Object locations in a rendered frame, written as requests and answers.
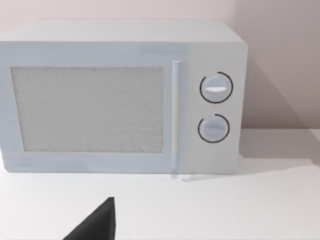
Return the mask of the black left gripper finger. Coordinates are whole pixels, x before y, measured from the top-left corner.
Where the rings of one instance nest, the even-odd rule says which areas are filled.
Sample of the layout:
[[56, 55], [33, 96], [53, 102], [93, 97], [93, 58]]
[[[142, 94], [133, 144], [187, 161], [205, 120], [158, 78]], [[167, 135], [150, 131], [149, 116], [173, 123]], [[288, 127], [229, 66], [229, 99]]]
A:
[[108, 197], [62, 240], [115, 240], [116, 204]]

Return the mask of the pale microwave oven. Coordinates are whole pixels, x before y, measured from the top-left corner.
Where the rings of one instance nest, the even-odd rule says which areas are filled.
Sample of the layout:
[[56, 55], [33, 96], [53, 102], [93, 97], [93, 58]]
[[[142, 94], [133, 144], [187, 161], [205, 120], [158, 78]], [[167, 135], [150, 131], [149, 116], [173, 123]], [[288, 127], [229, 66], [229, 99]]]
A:
[[[239, 154], [246, 85], [248, 45], [228, 25], [215, 19], [40, 19], [0, 34], [9, 42], [149, 42], [186, 46], [186, 81], [177, 169], [170, 174], [232, 174]], [[214, 104], [200, 94], [204, 77], [223, 72], [233, 81], [230, 98]], [[230, 132], [219, 143], [198, 134], [202, 118], [219, 114]]]

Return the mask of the small microwave knob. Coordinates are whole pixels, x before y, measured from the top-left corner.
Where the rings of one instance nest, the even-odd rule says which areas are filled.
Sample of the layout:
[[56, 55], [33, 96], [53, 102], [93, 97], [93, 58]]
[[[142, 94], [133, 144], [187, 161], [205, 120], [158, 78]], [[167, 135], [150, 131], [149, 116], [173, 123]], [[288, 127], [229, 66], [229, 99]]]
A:
[[230, 133], [229, 121], [220, 114], [214, 114], [211, 118], [202, 118], [197, 126], [199, 137], [209, 144], [217, 144], [224, 141]]

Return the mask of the pale microwave door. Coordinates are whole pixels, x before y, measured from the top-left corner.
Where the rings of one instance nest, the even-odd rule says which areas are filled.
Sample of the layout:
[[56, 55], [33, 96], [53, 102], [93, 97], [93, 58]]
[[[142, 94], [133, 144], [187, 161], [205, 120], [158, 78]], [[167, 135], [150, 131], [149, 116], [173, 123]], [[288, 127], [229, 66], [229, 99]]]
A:
[[177, 42], [0, 42], [0, 150], [10, 173], [170, 174]]

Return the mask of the large microwave knob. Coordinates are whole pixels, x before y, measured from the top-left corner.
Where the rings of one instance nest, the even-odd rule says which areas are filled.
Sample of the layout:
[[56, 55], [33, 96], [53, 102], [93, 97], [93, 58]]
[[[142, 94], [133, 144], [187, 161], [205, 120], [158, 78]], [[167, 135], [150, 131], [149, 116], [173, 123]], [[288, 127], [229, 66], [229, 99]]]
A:
[[214, 75], [205, 76], [199, 85], [202, 98], [211, 104], [220, 104], [230, 98], [234, 90], [234, 83], [229, 75], [216, 72]]

